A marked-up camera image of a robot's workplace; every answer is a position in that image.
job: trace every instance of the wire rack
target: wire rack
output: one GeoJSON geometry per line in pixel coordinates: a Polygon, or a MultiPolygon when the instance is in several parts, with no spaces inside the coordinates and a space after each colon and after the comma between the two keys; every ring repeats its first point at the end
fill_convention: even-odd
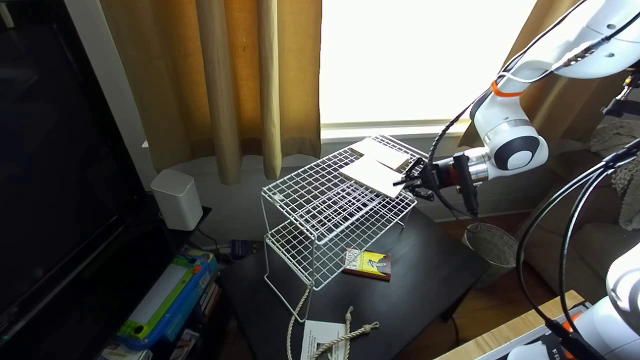
{"type": "MultiPolygon", "coordinates": [[[[410,161],[400,172],[417,157],[426,157],[391,137],[372,139],[409,155],[410,161]]],[[[265,242],[316,291],[345,267],[346,248],[363,251],[395,223],[404,226],[400,220],[416,203],[406,191],[393,199],[339,174],[340,169],[358,158],[360,155],[347,147],[262,189],[268,229],[265,242]],[[287,215],[288,221],[271,229],[264,200],[287,215]]],[[[268,258],[266,262],[268,275],[268,258]]],[[[267,275],[265,280],[295,314],[267,275]]]]}

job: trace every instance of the orange ring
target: orange ring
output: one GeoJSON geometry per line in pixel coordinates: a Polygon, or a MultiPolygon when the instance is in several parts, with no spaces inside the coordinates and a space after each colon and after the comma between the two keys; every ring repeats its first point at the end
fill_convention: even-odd
{"type": "Polygon", "coordinates": [[[498,84],[495,83],[495,80],[493,80],[493,83],[491,83],[491,91],[499,97],[518,97],[520,95],[522,95],[522,93],[524,93],[524,91],[521,92],[501,92],[500,89],[498,89],[498,84]]]}

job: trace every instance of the window sill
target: window sill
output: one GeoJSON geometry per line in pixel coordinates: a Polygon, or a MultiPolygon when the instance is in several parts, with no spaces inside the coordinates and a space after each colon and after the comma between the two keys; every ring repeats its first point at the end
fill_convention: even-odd
{"type": "MultiPolygon", "coordinates": [[[[471,124],[471,120],[462,119],[453,125],[445,136],[461,136],[471,124]]],[[[375,126],[371,124],[361,125],[357,123],[344,124],[341,126],[334,124],[326,124],[320,130],[320,139],[322,143],[334,142],[357,142],[367,136],[389,135],[397,139],[403,138],[432,138],[440,133],[445,123],[434,124],[407,124],[400,126],[394,123],[386,123],[384,125],[375,126]]]]}

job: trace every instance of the wall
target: wall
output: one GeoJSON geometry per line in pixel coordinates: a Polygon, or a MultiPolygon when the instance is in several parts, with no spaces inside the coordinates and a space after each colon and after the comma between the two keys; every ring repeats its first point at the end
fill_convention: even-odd
{"type": "MultiPolygon", "coordinates": [[[[98,0],[65,0],[76,24],[81,40],[92,61],[98,80],[125,140],[131,158],[136,165],[143,184],[148,188],[156,171],[151,163],[147,148],[141,145],[146,137],[140,122],[131,89],[124,68],[107,27],[98,0]]],[[[433,135],[403,139],[408,145],[427,152],[433,135]]],[[[457,136],[445,137],[439,147],[439,156],[451,155],[456,151],[457,136]]],[[[323,155],[330,154],[349,143],[331,142],[323,144],[323,155]]],[[[285,176],[310,163],[306,156],[290,156],[285,159],[282,175],[285,176]]],[[[243,160],[243,176],[240,184],[224,186],[218,181],[214,158],[202,158],[180,164],[176,170],[192,175],[203,205],[213,208],[205,220],[202,230],[219,239],[231,238],[256,240],[265,232],[260,189],[271,181],[264,178],[262,160],[258,156],[247,156],[243,160]]],[[[479,201],[481,215],[496,215],[514,211],[533,209],[550,187],[551,176],[541,167],[526,174],[495,179],[480,186],[479,201]]],[[[452,189],[443,194],[457,207],[463,208],[461,197],[452,189]]],[[[273,224],[283,220],[270,204],[268,217],[273,224]]],[[[451,214],[439,202],[419,201],[418,208],[435,220],[450,220],[451,214]]],[[[195,241],[210,245],[204,237],[195,241]]]]}

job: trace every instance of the black tv screen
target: black tv screen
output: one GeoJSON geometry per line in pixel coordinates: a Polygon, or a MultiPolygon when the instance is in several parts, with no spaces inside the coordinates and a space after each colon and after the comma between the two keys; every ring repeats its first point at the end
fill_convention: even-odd
{"type": "Polygon", "coordinates": [[[0,21],[0,335],[108,240],[143,194],[61,1],[0,21]]]}

